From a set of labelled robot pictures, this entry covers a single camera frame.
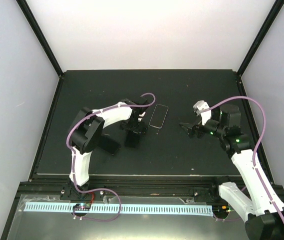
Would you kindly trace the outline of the silver edged smartphone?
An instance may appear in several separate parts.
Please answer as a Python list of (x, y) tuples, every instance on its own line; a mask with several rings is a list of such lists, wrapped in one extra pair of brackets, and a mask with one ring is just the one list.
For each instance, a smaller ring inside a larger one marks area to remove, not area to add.
[(164, 125), (168, 109), (169, 108), (166, 105), (157, 104), (151, 116), (149, 125), (153, 128), (161, 129)]

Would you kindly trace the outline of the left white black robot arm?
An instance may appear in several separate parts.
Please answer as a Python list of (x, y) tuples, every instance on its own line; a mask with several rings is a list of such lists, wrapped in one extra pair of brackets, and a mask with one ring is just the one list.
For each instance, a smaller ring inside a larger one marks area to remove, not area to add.
[(83, 108), (75, 118), (66, 138), (66, 146), (72, 154), (70, 180), (74, 183), (71, 193), (77, 199), (85, 199), (89, 194), (90, 158), (94, 149), (101, 146), (101, 141), (111, 145), (107, 148), (118, 149), (118, 143), (103, 136), (102, 132), (108, 126), (119, 123), (120, 129), (126, 132), (124, 145), (129, 148), (136, 148), (141, 137), (146, 134), (147, 124), (143, 121), (146, 110), (154, 102), (149, 102), (145, 95), (137, 101), (124, 99), (115, 105), (102, 109), (90, 110)]

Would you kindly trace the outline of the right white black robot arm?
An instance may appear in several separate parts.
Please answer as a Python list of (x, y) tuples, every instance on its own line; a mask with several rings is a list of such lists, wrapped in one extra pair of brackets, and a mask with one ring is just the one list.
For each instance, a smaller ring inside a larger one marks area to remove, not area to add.
[(217, 138), (248, 191), (245, 194), (229, 181), (210, 187), (210, 198), (216, 202), (225, 200), (235, 210), (250, 240), (284, 240), (284, 202), (267, 179), (248, 135), (241, 131), (238, 106), (223, 104), (217, 120), (212, 118), (209, 105), (203, 100), (193, 109), (197, 114), (195, 122), (180, 126), (190, 137), (209, 134)]

